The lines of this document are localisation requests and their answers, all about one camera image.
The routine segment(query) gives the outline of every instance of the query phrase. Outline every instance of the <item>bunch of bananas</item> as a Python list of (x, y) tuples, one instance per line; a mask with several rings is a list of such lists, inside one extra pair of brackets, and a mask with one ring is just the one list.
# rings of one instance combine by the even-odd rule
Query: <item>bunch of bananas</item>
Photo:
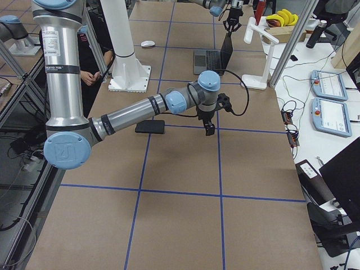
[(299, 17), (292, 14), (289, 10), (282, 9), (276, 14), (266, 17), (266, 22), (270, 27), (292, 26), (298, 22)]

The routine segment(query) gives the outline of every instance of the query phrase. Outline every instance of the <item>white sticker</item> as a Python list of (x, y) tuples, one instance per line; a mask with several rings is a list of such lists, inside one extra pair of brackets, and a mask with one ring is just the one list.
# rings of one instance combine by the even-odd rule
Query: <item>white sticker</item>
[(60, 56), (60, 42), (58, 31), (43, 31), (44, 55)]
[(302, 165), (300, 165), (300, 167), (302, 168), (302, 170), (304, 171), (304, 173), (306, 173), (306, 175), (311, 179), (314, 178), (315, 176), (317, 176), (317, 173), (313, 170), (313, 168), (310, 167), (310, 165), (308, 163), (304, 163)]

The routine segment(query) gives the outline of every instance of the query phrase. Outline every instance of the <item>laptop screen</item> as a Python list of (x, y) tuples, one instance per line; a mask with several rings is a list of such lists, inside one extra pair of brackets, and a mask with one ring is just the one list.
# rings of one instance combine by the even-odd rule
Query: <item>laptop screen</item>
[(325, 183), (352, 222), (360, 221), (360, 137), (320, 168)]
[(221, 68), (226, 69), (227, 64), (229, 64), (230, 57), (232, 55), (232, 42), (231, 35), (226, 34), (223, 42), (223, 46), (220, 51), (220, 59), (221, 59)]

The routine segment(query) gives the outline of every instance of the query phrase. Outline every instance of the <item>banana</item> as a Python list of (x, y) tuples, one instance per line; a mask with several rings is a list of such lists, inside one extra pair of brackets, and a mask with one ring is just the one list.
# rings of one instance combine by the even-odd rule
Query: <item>banana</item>
[(280, 27), (283, 27), (285, 23), (284, 19), (278, 14), (269, 15), (266, 17), (266, 20), (278, 20), (280, 22)]
[(288, 26), (293, 26), (298, 22), (298, 19), (299, 19), (298, 15), (293, 14), (292, 17), (293, 17), (294, 21), (292, 21), (292, 23), (288, 24)]
[(294, 21), (294, 17), (291, 12), (285, 8), (283, 8), (281, 11), (287, 14), (287, 16), (289, 17), (289, 24), (291, 24)]
[(281, 11), (281, 10), (279, 10), (279, 11), (277, 12), (277, 14), (283, 18), (283, 20), (284, 20), (284, 24), (283, 24), (283, 25), (284, 25), (284, 26), (286, 26), (286, 25), (289, 24), (289, 22), (290, 22), (290, 17), (288, 16), (288, 14), (286, 14), (285, 12), (283, 12), (283, 11)]

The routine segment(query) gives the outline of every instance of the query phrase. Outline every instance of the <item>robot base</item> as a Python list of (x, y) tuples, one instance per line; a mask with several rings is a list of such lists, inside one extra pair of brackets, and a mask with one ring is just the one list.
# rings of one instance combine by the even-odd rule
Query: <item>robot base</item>
[(39, 43), (39, 38), (34, 37), (31, 37), (29, 40), (16, 40), (15, 43), (9, 48), (9, 51), (14, 56), (35, 56), (41, 48), (40, 45), (35, 44)]
[(137, 59), (136, 65), (137, 70), (130, 70), (126, 64), (122, 64), (121, 72), (116, 72), (115, 69), (121, 67), (115, 66), (112, 72), (114, 75), (110, 81), (109, 90), (145, 93), (149, 83), (151, 66), (143, 66)]
[(267, 88), (267, 82), (266, 81), (263, 82), (262, 76), (243, 75), (241, 79), (249, 88), (260, 89), (260, 90), (265, 90)]

